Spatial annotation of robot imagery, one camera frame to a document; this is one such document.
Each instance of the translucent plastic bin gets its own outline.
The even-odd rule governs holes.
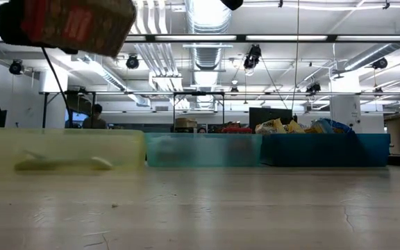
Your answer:
[[[142,131],[0,128],[0,170],[139,169]]]
[[[256,167],[261,135],[147,133],[150,167]]]

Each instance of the chip bag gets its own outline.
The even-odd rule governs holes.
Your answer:
[[[257,125],[256,133],[262,135],[271,135],[275,133],[286,133],[286,130],[283,128],[282,122],[279,118]]]

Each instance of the white column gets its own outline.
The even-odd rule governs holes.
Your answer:
[[[344,78],[331,79],[331,92],[360,92],[359,75],[347,72]],[[334,121],[352,125],[357,133],[362,133],[360,96],[335,96],[330,99],[331,118]]]
[[[55,66],[56,74],[60,80],[63,91],[67,90],[68,75],[67,72]],[[56,82],[52,71],[41,72],[40,75],[40,91],[42,92],[59,92],[60,88]],[[66,105],[62,96],[53,99],[47,105],[46,128],[64,128],[65,127],[65,111]]]

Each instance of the object inside bin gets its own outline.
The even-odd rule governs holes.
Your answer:
[[[88,170],[108,171],[113,164],[100,157],[87,159],[51,159],[32,151],[24,151],[23,160],[15,165],[16,171],[69,170],[82,167]]]

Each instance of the cardboard box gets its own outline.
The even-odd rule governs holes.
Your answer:
[[[25,0],[32,42],[115,57],[136,18],[131,0]]]

